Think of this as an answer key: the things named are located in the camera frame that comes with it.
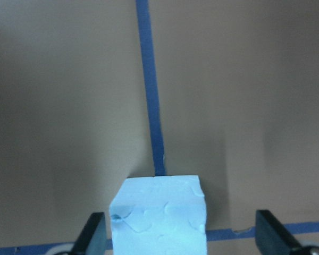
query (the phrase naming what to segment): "blue tape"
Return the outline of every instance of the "blue tape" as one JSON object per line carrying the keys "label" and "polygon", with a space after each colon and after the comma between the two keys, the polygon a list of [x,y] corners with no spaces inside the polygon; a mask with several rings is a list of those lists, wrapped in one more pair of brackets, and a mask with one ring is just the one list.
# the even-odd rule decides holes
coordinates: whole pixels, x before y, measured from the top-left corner
{"label": "blue tape", "polygon": [[148,0],[136,0],[136,7],[155,176],[161,176],[166,171]]}
{"label": "blue tape", "polygon": [[[319,232],[319,222],[291,223],[291,224],[285,224],[284,226],[293,235]],[[247,231],[240,231],[240,232],[233,231],[230,228],[207,230],[206,234],[207,234],[208,242],[254,238],[255,227],[252,227]],[[52,247],[60,245],[60,244],[62,243],[21,246],[18,248],[17,247],[0,248],[0,255],[42,255],[42,254],[45,254]],[[106,249],[107,250],[113,249],[111,239],[106,240]]]}

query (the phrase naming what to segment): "block top face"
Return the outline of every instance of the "block top face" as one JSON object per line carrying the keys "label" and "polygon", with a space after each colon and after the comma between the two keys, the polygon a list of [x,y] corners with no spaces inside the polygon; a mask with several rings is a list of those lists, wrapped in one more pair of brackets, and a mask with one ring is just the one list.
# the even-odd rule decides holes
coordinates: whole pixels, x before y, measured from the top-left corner
{"label": "block top face", "polygon": [[197,175],[138,177],[126,179],[110,204],[113,207],[205,206]]}

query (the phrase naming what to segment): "metal screw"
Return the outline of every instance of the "metal screw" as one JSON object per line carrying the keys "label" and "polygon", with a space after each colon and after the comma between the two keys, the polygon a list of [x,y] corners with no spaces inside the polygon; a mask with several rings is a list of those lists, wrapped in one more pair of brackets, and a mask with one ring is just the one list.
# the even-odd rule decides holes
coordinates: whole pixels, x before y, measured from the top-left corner
{"label": "metal screw", "polygon": [[313,247],[310,249],[309,253],[311,255],[319,255],[319,248],[318,247]]}

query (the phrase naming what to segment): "blue tape strip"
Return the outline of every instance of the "blue tape strip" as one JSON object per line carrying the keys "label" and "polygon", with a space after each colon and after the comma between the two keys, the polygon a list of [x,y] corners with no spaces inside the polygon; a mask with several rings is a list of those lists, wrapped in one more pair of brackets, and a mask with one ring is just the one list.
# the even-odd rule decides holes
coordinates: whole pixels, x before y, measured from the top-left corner
{"label": "blue tape strip", "polygon": [[136,7],[155,176],[161,176],[166,171],[148,0],[136,0]]}
{"label": "blue tape strip", "polygon": [[[291,224],[285,224],[284,226],[293,235],[319,232],[319,222],[291,223]],[[241,231],[241,232],[234,232],[230,228],[207,230],[206,234],[207,234],[208,242],[254,238],[255,227],[252,227],[247,231]],[[45,254],[52,247],[57,246],[59,244],[62,244],[62,243],[21,246],[18,248],[16,247],[0,248],[0,255],[42,255],[42,254]],[[111,239],[106,240],[106,249],[112,250]]]}

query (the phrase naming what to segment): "light blue block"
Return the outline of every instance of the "light blue block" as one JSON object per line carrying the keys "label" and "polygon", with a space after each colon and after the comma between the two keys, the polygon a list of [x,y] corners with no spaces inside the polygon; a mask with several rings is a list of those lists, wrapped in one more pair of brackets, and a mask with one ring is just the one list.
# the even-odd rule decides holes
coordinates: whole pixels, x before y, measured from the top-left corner
{"label": "light blue block", "polygon": [[196,175],[128,178],[110,204],[114,255],[206,255]]}

